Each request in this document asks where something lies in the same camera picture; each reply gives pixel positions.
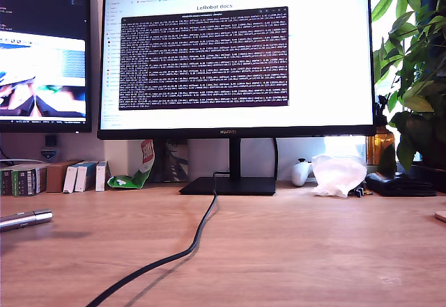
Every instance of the white plastic bag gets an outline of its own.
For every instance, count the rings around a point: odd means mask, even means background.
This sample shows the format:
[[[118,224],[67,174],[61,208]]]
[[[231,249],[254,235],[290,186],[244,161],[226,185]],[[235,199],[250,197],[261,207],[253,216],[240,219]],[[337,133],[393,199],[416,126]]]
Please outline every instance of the white plastic bag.
[[[313,173],[318,186],[313,189],[317,196],[347,198],[348,192],[359,185],[367,174],[367,165],[361,157],[313,157]]]

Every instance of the wooden desk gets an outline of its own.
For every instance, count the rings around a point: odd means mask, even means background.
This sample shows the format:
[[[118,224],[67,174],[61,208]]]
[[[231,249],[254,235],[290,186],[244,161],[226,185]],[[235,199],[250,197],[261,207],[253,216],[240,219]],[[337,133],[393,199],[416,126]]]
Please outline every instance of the wooden desk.
[[[2,215],[54,213],[52,223],[2,234],[2,307],[85,306],[185,249],[212,197],[178,190],[2,197]],[[309,190],[284,184],[272,197],[220,196],[194,257],[139,277],[101,306],[446,304],[446,223],[433,217],[446,197],[319,198]]]

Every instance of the bottle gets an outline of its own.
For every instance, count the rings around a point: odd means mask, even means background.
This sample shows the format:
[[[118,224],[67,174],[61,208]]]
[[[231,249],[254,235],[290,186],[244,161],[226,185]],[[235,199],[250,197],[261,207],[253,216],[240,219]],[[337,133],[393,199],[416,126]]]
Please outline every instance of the bottle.
[[[375,136],[366,137],[366,153],[368,165],[378,165],[384,149],[386,149],[389,145],[395,143],[395,137],[393,133],[391,133],[391,131],[386,128],[385,124],[376,128]]]

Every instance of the monitor stand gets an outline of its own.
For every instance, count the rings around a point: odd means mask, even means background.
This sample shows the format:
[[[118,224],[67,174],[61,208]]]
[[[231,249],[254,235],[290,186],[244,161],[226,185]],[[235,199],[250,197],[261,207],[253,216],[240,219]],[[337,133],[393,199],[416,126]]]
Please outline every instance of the monitor stand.
[[[217,193],[228,196],[272,196],[273,177],[241,177],[241,139],[229,139],[229,177],[217,177]],[[181,194],[213,194],[214,177],[200,177],[180,190]]]

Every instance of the black wallet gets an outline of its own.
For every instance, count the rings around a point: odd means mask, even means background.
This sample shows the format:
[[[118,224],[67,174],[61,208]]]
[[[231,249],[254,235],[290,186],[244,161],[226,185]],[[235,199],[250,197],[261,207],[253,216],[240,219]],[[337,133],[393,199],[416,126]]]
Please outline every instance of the black wallet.
[[[380,173],[370,173],[365,178],[365,182],[368,189],[382,196],[434,197],[437,195],[431,183],[410,178],[403,173],[395,173],[390,177]]]

